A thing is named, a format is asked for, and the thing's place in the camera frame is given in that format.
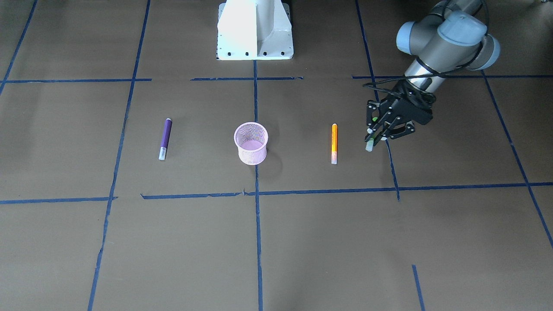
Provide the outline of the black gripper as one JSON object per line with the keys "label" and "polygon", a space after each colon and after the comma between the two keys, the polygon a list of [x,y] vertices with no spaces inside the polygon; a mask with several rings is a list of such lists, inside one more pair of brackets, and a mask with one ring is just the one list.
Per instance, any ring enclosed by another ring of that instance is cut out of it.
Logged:
{"label": "black gripper", "polygon": [[414,122],[428,124],[433,119],[434,94],[413,85],[383,89],[382,101],[368,100],[365,143],[397,139],[415,132]]}

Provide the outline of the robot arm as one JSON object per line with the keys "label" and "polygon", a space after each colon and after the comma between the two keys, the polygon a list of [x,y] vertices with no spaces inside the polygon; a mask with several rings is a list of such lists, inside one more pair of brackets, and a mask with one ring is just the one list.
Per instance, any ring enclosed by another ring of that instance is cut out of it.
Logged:
{"label": "robot arm", "polygon": [[451,74],[483,70],[500,56],[500,43],[489,33],[489,9],[484,0],[443,0],[422,20],[404,23],[396,36],[397,49],[415,60],[391,89],[392,79],[365,83],[383,92],[381,101],[367,102],[366,150],[382,140],[415,132],[415,124],[433,118],[435,92]]}

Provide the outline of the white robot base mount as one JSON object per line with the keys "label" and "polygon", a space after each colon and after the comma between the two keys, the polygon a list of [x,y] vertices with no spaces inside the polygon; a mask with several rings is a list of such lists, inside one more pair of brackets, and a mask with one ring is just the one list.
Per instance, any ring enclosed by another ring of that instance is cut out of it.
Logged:
{"label": "white robot base mount", "polygon": [[290,60],[294,55],[290,5],[282,0],[227,0],[219,5],[216,58]]}

